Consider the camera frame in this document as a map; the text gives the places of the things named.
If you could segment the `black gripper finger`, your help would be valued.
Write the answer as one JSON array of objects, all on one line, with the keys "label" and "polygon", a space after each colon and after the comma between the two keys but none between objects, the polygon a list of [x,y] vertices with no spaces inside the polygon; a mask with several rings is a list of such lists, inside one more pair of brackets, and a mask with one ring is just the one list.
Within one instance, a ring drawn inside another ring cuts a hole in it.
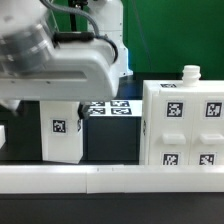
[{"label": "black gripper finger", "polygon": [[17,109],[19,107],[19,100],[3,100],[0,99],[0,105],[10,110],[15,116],[18,115]]}]

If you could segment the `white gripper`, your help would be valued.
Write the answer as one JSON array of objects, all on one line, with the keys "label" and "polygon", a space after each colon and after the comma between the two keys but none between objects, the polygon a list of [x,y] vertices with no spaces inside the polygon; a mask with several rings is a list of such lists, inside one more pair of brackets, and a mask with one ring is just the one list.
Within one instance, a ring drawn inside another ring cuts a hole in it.
[{"label": "white gripper", "polygon": [[108,101],[118,92],[112,46],[103,40],[60,44],[38,69],[0,72],[0,99],[79,101],[80,119],[90,117],[88,101]]}]

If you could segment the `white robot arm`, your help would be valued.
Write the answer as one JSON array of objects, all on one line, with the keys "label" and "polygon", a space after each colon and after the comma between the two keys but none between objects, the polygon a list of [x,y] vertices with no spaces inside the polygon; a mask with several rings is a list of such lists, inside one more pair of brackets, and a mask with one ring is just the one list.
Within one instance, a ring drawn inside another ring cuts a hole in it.
[{"label": "white robot arm", "polygon": [[76,102],[84,119],[133,74],[128,59],[121,0],[0,0],[0,105],[14,114],[26,101]]}]

